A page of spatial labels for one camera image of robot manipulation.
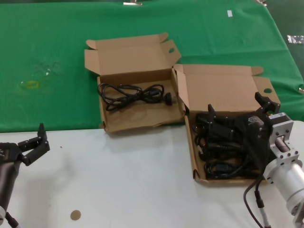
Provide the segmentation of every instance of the stain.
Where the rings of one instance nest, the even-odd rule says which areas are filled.
[[[36,80],[21,82],[21,84],[25,89],[38,89],[40,86],[39,81],[36,81]]]
[[[71,213],[72,220],[76,221],[76,220],[80,219],[80,217],[81,217],[81,213],[79,210],[72,211],[72,213]]]
[[[59,75],[58,61],[39,62],[33,67],[32,74],[27,76],[27,80],[22,81],[18,87],[24,90],[45,90],[56,82]]]

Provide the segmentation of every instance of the yellow stain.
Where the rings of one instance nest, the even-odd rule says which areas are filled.
[[[38,89],[39,88],[39,81],[36,81],[36,80],[27,81],[25,83],[25,87],[27,89]]]

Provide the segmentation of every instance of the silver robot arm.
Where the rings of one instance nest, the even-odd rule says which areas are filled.
[[[289,137],[294,122],[285,114],[268,117],[277,121],[272,126],[269,138],[270,149],[276,156],[265,169],[264,178],[274,184],[286,201],[288,211],[294,216],[294,226],[304,228],[304,172],[299,151],[291,144]]]

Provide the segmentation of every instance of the robotic arm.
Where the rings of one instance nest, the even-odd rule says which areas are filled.
[[[21,163],[29,166],[50,150],[44,125],[40,124],[37,137],[15,143],[0,143],[0,225],[7,215],[9,200]]]
[[[280,104],[272,102],[260,93],[256,93],[255,99],[261,105],[258,110],[230,120],[227,117],[217,116],[209,105],[209,122],[213,123],[209,126],[209,130],[227,139],[241,136],[244,150],[261,171],[258,179],[244,194],[246,206],[257,224],[263,227],[252,214],[246,194],[254,185],[256,186],[255,195],[264,227],[270,228],[264,203],[258,191],[259,183],[264,176],[270,184],[277,187],[285,199],[288,211],[294,216],[294,226],[304,228],[304,172],[301,169],[302,162],[298,160],[299,152],[289,140],[294,122],[285,113],[279,113]],[[219,121],[224,122],[225,118],[224,126],[218,124]]]

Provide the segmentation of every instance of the white label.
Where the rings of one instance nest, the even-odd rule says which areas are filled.
[[[232,11],[231,11],[231,10],[227,10],[227,14],[228,14],[228,17],[229,17],[229,18],[232,17]]]
[[[285,113],[278,113],[278,114],[275,114],[275,115],[270,115],[269,119],[275,119],[275,118],[278,118],[278,117],[284,116],[284,115],[285,115]]]

